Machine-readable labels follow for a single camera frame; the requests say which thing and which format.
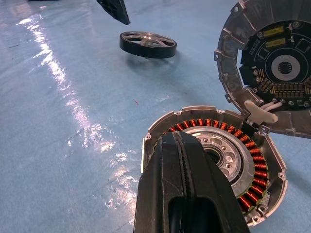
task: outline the black rubber tire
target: black rubber tire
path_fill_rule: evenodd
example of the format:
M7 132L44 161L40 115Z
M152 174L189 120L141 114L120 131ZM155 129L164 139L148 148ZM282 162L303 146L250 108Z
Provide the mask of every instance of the black rubber tire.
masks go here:
M134 41L123 38L122 35L125 33L130 32L124 32L120 34L120 48L125 52L140 57L157 59L170 58L176 54L177 43L170 38L170 40L174 41L174 45L169 47L153 47L135 43Z

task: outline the metal hub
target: metal hub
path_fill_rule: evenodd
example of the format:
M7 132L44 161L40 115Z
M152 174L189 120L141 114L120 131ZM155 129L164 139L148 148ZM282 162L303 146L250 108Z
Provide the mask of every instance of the metal hub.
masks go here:
M249 150L232 134L209 126L185 129L202 143L207 155L218 158L216 165L231 183L236 197L243 194L254 179L254 162Z

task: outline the floor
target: floor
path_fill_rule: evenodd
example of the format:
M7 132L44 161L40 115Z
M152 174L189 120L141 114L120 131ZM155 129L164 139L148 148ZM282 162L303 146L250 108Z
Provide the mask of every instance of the floor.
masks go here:
M213 52L235 0L0 0L0 232L130 233L141 142L171 110L227 103ZM124 31L173 38L167 60L119 48ZM289 188L253 233L310 232L310 140L272 135Z

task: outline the yellow component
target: yellow component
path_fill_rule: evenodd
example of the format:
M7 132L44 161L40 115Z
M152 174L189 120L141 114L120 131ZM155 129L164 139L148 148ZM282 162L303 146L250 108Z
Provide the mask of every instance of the yellow component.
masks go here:
M284 32L284 26L280 26L277 28L272 28L270 30L264 31L263 35L264 37L267 37L267 36L275 35L275 34L282 33L282 32Z
M266 43L266 48L271 48L279 45L284 45L286 43L286 39L277 39L277 40L272 40Z

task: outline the electronic component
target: electronic component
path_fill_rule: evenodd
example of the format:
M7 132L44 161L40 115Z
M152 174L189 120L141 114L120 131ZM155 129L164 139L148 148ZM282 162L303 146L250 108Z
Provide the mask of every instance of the electronic component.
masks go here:
M292 24L299 25L292 30ZM311 97L311 24L282 21L262 29L242 50L240 73L244 85L266 103L276 99L296 102ZM303 110L301 104L283 104L281 110Z

